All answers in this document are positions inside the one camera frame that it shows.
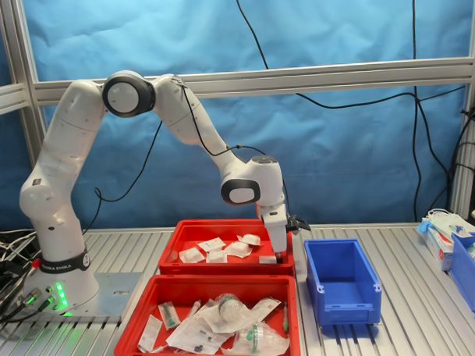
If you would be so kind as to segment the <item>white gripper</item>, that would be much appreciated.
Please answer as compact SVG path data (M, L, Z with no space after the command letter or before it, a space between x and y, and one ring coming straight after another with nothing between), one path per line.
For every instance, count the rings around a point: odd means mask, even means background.
M275 253L276 262L283 263L282 252L287 250L285 205L261 206L261 220L268 232L268 237Z

